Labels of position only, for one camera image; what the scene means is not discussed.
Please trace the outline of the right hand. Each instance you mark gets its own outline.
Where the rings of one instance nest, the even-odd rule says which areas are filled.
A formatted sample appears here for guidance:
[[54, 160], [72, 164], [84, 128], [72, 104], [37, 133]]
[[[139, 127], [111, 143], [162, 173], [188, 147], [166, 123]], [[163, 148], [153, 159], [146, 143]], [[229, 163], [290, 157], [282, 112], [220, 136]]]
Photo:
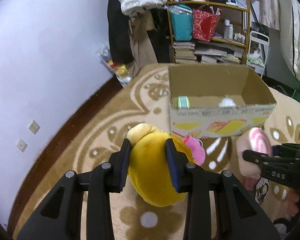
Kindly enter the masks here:
[[300, 191], [296, 191], [295, 189], [288, 188], [285, 201], [286, 201], [286, 209], [283, 217], [284, 218], [295, 217], [300, 211], [300, 208], [298, 207], [298, 202], [300, 202]]

